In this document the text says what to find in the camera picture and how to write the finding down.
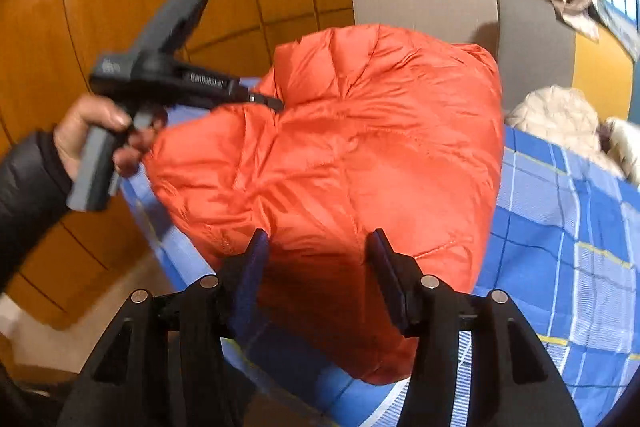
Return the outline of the person's left hand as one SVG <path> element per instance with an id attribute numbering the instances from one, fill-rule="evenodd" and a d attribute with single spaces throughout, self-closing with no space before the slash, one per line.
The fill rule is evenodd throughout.
<path id="1" fill-rule="evenodd" d="M 128 133 L 125 144 L 115 150 L 115 171 L 123 178 L 134 176 L 149 153 L 160 132 L 167 124 L 167 114 L 155 109 L 151 124 Z M 75 180 L 81 162 L 81 153 L 92 126 L 114 132 L 128 131 L 132 125 L 129 115 L 109 98 L 85 94 L 78 98 L 62 121 L 53 130 L 53 144 L 64 170 Z"/>

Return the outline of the black jacket left forearm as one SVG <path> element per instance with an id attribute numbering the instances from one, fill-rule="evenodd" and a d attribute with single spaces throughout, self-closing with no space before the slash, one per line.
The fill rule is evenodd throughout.
<path id="1" fill-rule="evenodd" d="M 1 161 L 1 285 L 8 285 L 27 255 L 67 213 L 72 179 L 63 167 L 53 133 L 37 130 Z"/>

